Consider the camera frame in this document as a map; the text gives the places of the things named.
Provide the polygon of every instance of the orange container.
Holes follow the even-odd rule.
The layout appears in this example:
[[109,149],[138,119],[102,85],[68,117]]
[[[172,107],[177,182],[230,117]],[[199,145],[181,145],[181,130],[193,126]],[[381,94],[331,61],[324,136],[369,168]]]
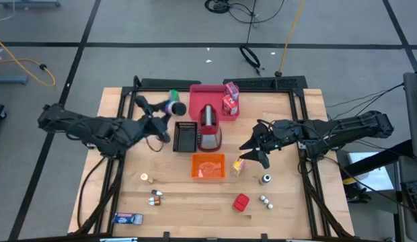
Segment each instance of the orange container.
[[225,154],[192,154],[192,178],[225,178]]

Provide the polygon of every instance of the gray floor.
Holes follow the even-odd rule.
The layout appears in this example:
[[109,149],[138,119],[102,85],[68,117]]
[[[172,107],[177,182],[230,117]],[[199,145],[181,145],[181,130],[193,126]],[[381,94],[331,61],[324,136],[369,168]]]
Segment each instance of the gray floor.
[[[102,0],[89,35],[90,42],[243,42],[248,26],[228,14],[208,12],[201,1]],[[240,3],[251,7],[253,1]],[[410,44],[417,44],[417,0],[389,0]],[[9,42],[79,42],[94,0],[62,0],[60,9],[30,7],[0,22],[0,39]],[[259,1],[260,19],[272,15],[280,1]],[[288,0],[279,16],[253,29],[250,42],[283,43],[298,8]],[[0,7],[0,18],[10,10]],[[291,39],[302,44],[401,44],[382,0],[306,1]],[[26,86],[0,85],[0,103],[8,118],[0,129],[0,240],[5,240],[25,194],[46,134],[36,119],[44,104],[59,100],[77,48],[13,47],[17,57],[48,65],[56,87],[30,79]],[[282,49],[255,48],[272,76]],[[0,53],[2,59],[8,59]],[[43,80],[37,66],[26,64]],[[284,75],[305,75],[310,88],[320,88],[327,105],[388,89],[413,71],[404,50],[289,49]],[[0,75],[20,74],[14,64],[1,65]],[[85,48],[66,107],[95,115],[104,87],[130,85],[133,75],[152,78],[197,79],[221,83],[226,78],[256,77],[236,48]],[[354,105],[329,109],[335,116]],[[389,139],[369,141],[390,147],[410,137],[402,89],[382,97],[371,109],[388,114],[395,126]],[[347,151],[372,151],[360,144]],[[20,238],[64,235],[67,232],[87,151],[78,142],[56,135]],[[351,205],[354,229],[365,239],[393,236],[392,215],[370,206]]]

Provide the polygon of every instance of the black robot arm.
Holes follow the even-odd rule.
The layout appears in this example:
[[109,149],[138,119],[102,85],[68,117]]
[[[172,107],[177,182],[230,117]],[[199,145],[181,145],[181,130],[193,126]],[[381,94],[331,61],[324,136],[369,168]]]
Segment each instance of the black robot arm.
[[[45,105],[38,118],[39,128],[47,132],[64,132],[71,140],[81,140],[86,146],[96,146],[102,156],[117,159],[142,138],[155,135],[161,142],[168,143],[167,123],[172,114],[184,115],[186,106],[180,102],[164,101],[149,104],[138,95],[135,103],[144,114],[138,120],[128,118],[91,118],[68,111],[60,104]],[[153,112],[165,112],[155,117]]]
[[243,154],[241,158],[259,161],[268,169],[270,163],[267,154],[295,142],[305,145],[308,158],[317,159],[332,148],[364,137],[387,138],[392,132],[393,126],[388,117],[378,111],[331,121],[258,120],[250,140],[240,146],[240,150],[252,151]]

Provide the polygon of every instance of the wooden table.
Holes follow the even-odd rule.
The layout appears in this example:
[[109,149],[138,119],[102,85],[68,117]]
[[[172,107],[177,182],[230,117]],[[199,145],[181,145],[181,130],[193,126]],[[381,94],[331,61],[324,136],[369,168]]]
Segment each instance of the wooden table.
[[[99,116],[116,116],[120,91],[121,88],[104,89]],[[166,92],[140,92],[139,95],[144,95],[149,103],[161,102],[167,98]],[[180,93],[180,99],[185,104],[188,98],[188,93]],[[321,90],[305,89],[305,100],[309,118],[326,120]],[[125,107],[124,113],[127,112],[128,101]],[[141,109],[135,108],[134,119],[142,115]],[[222,180],[202,182],[192,179],[191,154],[173,153],[172,141],[159,153],[151,151],[146,142],[131,148],[126,154],[117,211],[143,214],[143,225],[115,225],[114,236],[162,237],[164,231],[169,231],[171,237],[260,238],[261,233],[267,233],[270,239],[310,239],[303,181],[297,171],[296,145],[284,147],[280,152],[272,152],[269,155],[271,166],[268,170],[264,170],[260,163],[248,161],[239,177],[229,173],[232,163],[240,155],[238,147],[250,138],[257,118],[268,121],[291,119],[288,95],[240,94],[239,118],[234,122],[221,122],[223,140],[218,152],[225,154],[227,168],[226,178]],[[175,121],[189,120],[187,114],[172,118],[168,126],[170,135],[174,134]],[[149,140],[156,149],[159,141],[153,137]],[[334,153],[328,153],[328,156],[335,158]],[[99,160],[97,150],[88,152],[81,181]],[[338,166],[328,160],[318,164],[326,205],[346,231],[354,234]],[[82,221],[98,204],[105,167],[106,163],[91,175],[86,184]],[[141,181],[142,173],[154,177],[155,183],[149,185]],[[272,176],[272,181],[266,186],[260,186],[258,180],[265,173]],[[163,192],[161,206],[147,204],[148,198],[152,197],[152,189]],[[240,193],[249,196],[250,203],[244,212],[235,212],[232,204]],[[267,209],[259,200],[261,195],[265,195],[274,205],[272,210]],[[77,229],[77,202],[69,226],[70,232]],[[102,231],[106,230],[109,213],[110,205],[107,205]],[[319,234],[323,235],[318,209],[315,209],[315,215]]]

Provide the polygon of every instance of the red tray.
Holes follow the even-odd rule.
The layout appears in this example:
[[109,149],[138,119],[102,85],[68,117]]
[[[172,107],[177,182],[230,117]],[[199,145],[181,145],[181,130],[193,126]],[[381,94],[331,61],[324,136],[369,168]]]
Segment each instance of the red tray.
[[240,115],[239,98],[237,98],[237,113],[234,116],[226,116],[223,113],[222,98],[225,96],[224,85],[191,85],[189,95],[189,116],[198,121],[201,109],[210,104],[216,109],[220,121],[234,121]]

